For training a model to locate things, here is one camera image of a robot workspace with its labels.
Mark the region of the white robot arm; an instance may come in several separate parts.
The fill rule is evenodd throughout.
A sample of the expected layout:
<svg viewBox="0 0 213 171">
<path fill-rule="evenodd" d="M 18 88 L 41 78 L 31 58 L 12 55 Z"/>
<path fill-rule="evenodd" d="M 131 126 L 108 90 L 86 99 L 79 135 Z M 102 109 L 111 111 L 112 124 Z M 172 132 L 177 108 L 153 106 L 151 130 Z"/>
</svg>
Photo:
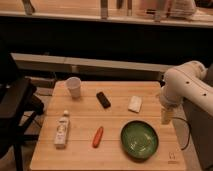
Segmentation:
<svg viewBox="0 0 213 171">
<path fill-rule="evenodd" d="M 213 87 L 203 81 L 206 74 L 207 69 L 199 61 L 186 62 L 164 73 L 165 85 L 159 94 L 162 124 L 170 123 L 173 110 L 182 104 L 184 98 L 213 116 Z"/>
</svg>

